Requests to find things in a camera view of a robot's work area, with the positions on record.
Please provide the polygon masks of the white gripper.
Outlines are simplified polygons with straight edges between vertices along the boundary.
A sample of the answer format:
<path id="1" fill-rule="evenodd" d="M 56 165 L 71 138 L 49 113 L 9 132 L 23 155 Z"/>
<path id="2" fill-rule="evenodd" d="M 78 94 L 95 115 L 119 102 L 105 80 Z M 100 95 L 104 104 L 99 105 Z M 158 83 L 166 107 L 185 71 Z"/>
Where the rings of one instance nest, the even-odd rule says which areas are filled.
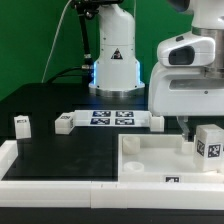
<path id="1" fill-rule="evenodd" d="M 157 63 L 149 83 L 148 109 L 155 116 L 178 116 L 187 141 L 186 116 L 224 116 L 224 79 L 205 78 L 200 67 L 166 68 Z"/>

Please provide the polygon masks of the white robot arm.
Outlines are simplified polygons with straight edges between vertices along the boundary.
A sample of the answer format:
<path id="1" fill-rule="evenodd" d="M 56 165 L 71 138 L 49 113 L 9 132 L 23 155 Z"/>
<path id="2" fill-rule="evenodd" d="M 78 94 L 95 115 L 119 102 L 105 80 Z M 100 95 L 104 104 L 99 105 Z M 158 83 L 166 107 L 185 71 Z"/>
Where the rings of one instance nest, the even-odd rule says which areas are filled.
<path id="1" fill-rule="evenodd" d="M 154 116 L 224 116 L 224 0 L 168 0 L 193 15 L 191 30 L 161 42 L 148 90 Z M 100 7 L 100 56 L 91 91 L 126 96 L 140 91 L 134 21 L 115 4 Z"/>

